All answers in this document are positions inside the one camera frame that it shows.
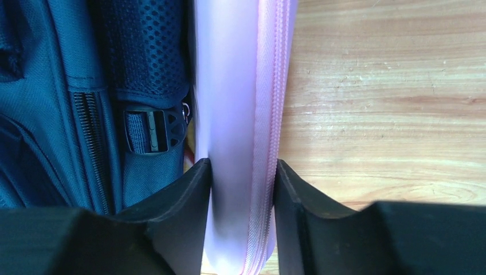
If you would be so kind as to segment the navy blue backpack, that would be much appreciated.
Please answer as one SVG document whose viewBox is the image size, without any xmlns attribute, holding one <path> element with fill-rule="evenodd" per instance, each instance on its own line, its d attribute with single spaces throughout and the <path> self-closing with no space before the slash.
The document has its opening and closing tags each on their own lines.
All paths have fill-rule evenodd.
<svg viewBox="0 0 486 275">
<path fill-rule="evenodd" d="M 183 173 L 186 1 L 1 2 L 1 207 L 121 212 Z"/>
</svg>

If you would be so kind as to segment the pink cartoon pencil case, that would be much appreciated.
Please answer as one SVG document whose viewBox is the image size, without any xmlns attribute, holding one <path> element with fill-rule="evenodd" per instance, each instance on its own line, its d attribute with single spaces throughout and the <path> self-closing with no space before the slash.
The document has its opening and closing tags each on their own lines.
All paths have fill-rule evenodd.
<svg viewBox="0 0 486 275">
<path fill-rule="evenodd" d="M 204 250 L 217 274 L 259 274 L 275 243 L 273 186 L 297 1 L 195 1 L 195 157 L 213 182 Z"/>
</svg>

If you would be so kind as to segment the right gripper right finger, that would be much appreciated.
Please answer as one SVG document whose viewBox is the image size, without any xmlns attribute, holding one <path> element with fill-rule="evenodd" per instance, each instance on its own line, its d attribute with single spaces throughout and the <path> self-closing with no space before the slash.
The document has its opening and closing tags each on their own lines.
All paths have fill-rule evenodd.
<svg viewBox="0 0 486 275">
<path fill-rule="evenodd" d="M 377 201 L 355 211 L 279 160 L 281 274 L 484 274 L 485 207 Z"/>
</svg>

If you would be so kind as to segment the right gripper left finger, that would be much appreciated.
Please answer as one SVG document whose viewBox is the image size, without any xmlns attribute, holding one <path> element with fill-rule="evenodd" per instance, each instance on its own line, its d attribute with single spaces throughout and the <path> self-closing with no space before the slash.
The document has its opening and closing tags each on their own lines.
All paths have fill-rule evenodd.
<svg viewBox="0 0 486 275">
<path fill-rule="evenodd" d="M 74 208 L 1 211 L 2 274 L 199 274 L 209 159 L 114 216 Z"/>
</svg>

